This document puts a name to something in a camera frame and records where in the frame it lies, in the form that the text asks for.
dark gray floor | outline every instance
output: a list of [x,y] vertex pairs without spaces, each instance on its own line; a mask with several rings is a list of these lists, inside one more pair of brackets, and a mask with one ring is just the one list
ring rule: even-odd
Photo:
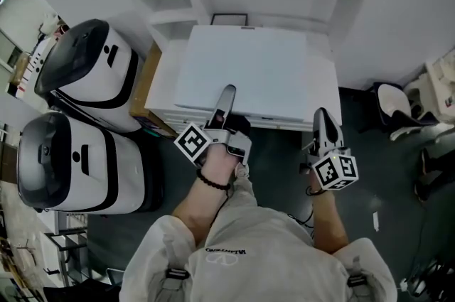
[[[431,142],[434,132],[411,134],[396,142],[377,129],[359,134],[365,124],[360,104],[343,95],[341,108],[345,141],[357,159],[360,180],[336,193],[338,209],[350,239],[370,238],[398,284],[412,264],[445,249],[454,228],[455,187],[445,188],[430,198],[426,209],[422,207],[412,191],[412,181],[417,177],[419,150]],[[306,179],[299,175],[301,134],[253,129],[251,139],[250,178],[258,203],[306,219],[311,201],[305,195]],[[454,145],[455,136],[449,136],[429,150],[437,156]],[[159,139],[158,147],[166,181],[163,206],[144,214],[90,216],[90,249],[98,264],[124,269],[150,225],[171,213],[194,181],[193,165],[171,141]],[[373,228],[376,211],[379,232]],[[416,254],[423,222],[422,245]],[[407,299],[407,294],[400,293],[400,301]]]

white drawer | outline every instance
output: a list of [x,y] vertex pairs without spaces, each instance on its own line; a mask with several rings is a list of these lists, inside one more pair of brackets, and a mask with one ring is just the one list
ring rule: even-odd
[[282,119],[268,119],[268,118],[257,118],[257,117],[247,117],[248,121],[251,124],[273,124],[279,126],[303,126],[303,122],[293,122],[291,120],[282,120]]
[[172,123],[172,124],[190,124],[191,122],[197,124],[197,125],[204,125],[205,120],[194,120],[194,119],[187,119],[187,118],[182,118],[182,119],[177,119],[175,117],[167,117],[164,119],[164,122],[166,123]]
[[278,129],[278,125],[265,124],[265,123],[251,123],[252,128],[264,128],[264,129]]
[[280,130],[292,130],[292,131],[312,131],[313,127],[312,126],[281,126],[279,128]]
[[168,124],[172,129],[174,129],[175,131],[182,131],[184,129],[186,129],[186,127],[188,126],[188,124],[190,124],[190,122],[188,122],[187,124],[183,123],[183,122],[166,122],[166,124]]
[[201,113],[187,113],[187,112],[163,112],[164,117],[177,117],[177,118],[185,118],[185,119],[192,119],[192,120],[207,120],[211,116],[211,112],[201,112]]

cable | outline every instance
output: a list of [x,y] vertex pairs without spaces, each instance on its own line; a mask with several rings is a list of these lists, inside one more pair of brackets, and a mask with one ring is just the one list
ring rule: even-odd
[[308,216],[308,219],[306,219],[305,221],[302,221],[302,222],[303,223],[308,222],[311,219],[312,216],[313,216],[313,209],[311,209],[311,214]]
[[416,262],[416,258],[417,258],[417,255],[419,254],[420,252],[420,247],[422,246],[422,236],[423,236],[423,231],[424,231],[424,228],[425,228],[425,225],[427,223],[427,215],[428,215],[428,210],[425,206],[422,205],[422,208],[424,210],[424,215],[422,217],[422,223],[420,225],[420,232],[419,232],[419,242],[417,243],[417,250],[414,254],[414,256],[412,257],[412,263],[411,263],[411,266],[409,268],[409,272],[408,272],[408,277],[407,277],[407,280],[411,279],[412,276],[414,275],[414,272],[415,272],[415,262]]

